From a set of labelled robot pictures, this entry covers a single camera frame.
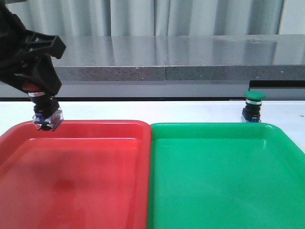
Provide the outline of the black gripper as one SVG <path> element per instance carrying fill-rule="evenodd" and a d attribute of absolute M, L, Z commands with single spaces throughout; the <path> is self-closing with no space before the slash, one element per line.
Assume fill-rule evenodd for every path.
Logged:
<path fill-rule="evenodd" d="M 0 80 L 20 91 L 31 83 L 51 96 L 58 94 L 61 82 L 51 58 L 60 59 L 66 46 L 58 35 L 26 29 L 7 4 L 0 2 Z"/>

